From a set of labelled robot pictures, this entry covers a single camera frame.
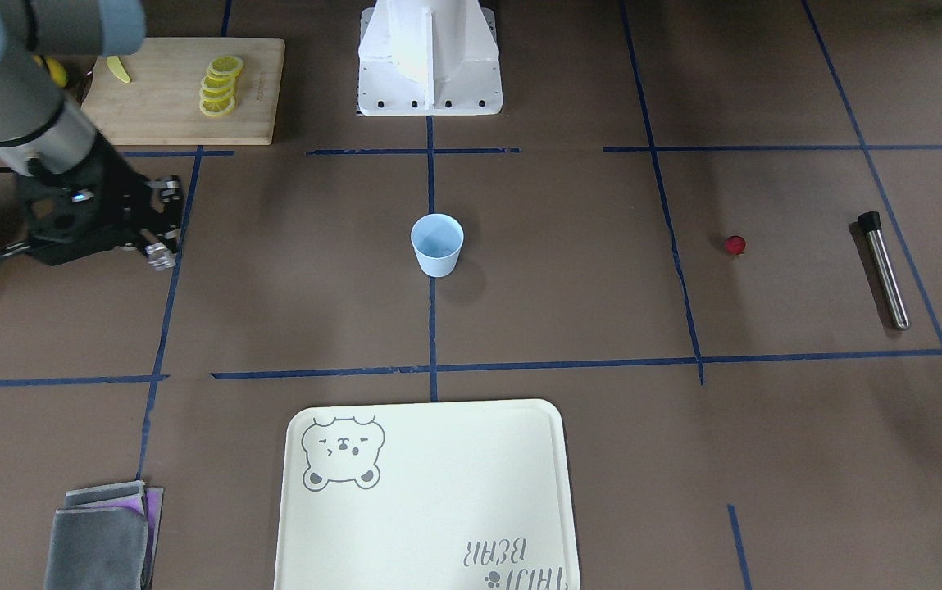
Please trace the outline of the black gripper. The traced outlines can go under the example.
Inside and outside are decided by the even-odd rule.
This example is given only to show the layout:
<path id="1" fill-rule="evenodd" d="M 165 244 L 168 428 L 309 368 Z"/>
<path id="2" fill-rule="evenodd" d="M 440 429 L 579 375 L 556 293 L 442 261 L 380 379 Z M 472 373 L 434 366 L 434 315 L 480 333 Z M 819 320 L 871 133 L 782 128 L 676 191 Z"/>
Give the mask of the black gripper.
<path id="1" fill-rule="evenodd" d="M 17 175 L 27 223 L 25 254 L 59 266 L 115 247 L 134 247 L 156 271 L 177 265 L 179 233 L 161 234 L 161 212 L 182 216 L 184 187 L 177 175 L 152 180 L 134 172 L 102 135 L 73 169 L 50 173 L 37 160 L 35 175 Z"/>

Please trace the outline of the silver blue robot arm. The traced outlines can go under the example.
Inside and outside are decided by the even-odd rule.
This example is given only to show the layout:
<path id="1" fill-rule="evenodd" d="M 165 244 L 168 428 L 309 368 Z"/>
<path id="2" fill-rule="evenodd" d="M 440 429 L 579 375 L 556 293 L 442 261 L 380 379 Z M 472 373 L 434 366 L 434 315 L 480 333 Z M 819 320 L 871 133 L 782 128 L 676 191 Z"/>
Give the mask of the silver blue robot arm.
<path id="1" fill-rule="evenodd" d="M 59 266 L 113 249 L 170 269 L 184 193 L 130 167 L 36 63 L 37 56 L 133 55 L 146 37 L 140 1 L 0 1 L 0 160 L 15 175 L 27 236 L 0 249 Z"/>

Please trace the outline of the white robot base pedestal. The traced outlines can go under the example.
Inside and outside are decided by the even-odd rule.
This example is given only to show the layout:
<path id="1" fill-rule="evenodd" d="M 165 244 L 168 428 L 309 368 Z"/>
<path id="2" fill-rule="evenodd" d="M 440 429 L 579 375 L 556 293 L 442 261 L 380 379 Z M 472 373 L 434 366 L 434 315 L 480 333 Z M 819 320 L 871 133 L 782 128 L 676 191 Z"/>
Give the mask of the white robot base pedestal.
<path id="1" fill-rule="evenodd" d="M 478 1 L 377 1 L 361 14 L 362 116 L 492 116 L 503 107 L 494 11 Z"/>

